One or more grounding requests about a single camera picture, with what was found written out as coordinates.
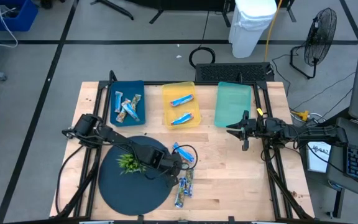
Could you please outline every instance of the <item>black circular platform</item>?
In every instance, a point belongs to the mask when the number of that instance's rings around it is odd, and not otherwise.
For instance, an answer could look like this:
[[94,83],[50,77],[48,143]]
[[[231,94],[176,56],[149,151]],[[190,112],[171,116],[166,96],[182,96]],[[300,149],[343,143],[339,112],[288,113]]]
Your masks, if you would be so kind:
[[[159,149],[168,150],[159,141],[146,137],[134,136],[130,140],[141,145],[151,145]],[[99,189],[104,201],[116,212],[124,215],[143,215],[155,210],[161,205],[171,192],[164,178],[148,180],[144,174],[122,174],[118,166],[119,156],[126,151],[113,146],[103,159],[99,170]],[[159,171],[147,169],[149,177],[159,175]]]

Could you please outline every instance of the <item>yellow cable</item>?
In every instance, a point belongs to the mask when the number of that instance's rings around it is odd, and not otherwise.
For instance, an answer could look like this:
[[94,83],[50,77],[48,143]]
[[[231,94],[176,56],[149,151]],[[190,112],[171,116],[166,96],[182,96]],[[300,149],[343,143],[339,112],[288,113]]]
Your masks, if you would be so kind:
[[283,2],[283,0],[280,0],[280,2],[278,3],[277,10],[276,10],[276,13],[274,14],[272,24],[270,25],[270,29],[268,30],[268,36],[267,36],[267,40],[266,40],[266,49],[265,49],[264,62],[266,62],[266,59],[267,59],[267,52],[269,51],[270,35],[272,34],[273,25],[274,25],[274,22],[276,21],[276,17],[277,17],[277,14],[278,14],[278,10],[280,10],[281,3],[282,3],[282,2]]

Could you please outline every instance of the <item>black fan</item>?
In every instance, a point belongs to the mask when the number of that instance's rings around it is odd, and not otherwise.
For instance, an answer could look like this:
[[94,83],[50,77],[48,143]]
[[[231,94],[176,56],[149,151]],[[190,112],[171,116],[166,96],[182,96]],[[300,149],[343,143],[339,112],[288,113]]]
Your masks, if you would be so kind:
[[[317,16],[313,19],[313,23],[311,24],[306,42],[301,46],[297,46],[291,49],[290,65],[306,76],[308,79],[314,78],[316,76],[317,65],[324,60],[333,42],[335,30],[335,11],[330,8],[319,11]],[[312,77],[294,66],[292,63],[293,51],[302,47],[305,48],[305,62],[308,65],[314,67]]]

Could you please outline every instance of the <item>green tray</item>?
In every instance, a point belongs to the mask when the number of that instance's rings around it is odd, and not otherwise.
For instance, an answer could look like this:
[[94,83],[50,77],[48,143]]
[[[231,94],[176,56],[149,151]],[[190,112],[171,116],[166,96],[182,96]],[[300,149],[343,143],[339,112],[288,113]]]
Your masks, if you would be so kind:
[[247,85],[219,82],[215,120],[217,127],[238,123],[244,110],[250,111],[252,88]]

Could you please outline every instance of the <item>blue tray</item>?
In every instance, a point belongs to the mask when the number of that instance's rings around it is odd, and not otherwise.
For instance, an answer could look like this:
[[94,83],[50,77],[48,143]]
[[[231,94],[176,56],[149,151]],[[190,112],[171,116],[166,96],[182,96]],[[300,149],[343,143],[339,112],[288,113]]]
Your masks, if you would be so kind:
[[[116,91],[123,93],[121,102],[125,98],[132,101],[135,94],[142,95],[142,98],[136,105],[136,113],[140,121],[135,121],[129,114],[124,119],[123,123],[117,122],[116,118],[118,113],[114,112],[116,109]],[[146,110],[145,110],[145,95],[144,95],[144,82],[143,81],[128,81],[128,82],[114,82],[111,87],[111,102],[110,102],[110,123],[117,126],[133,126],[146,123]]]

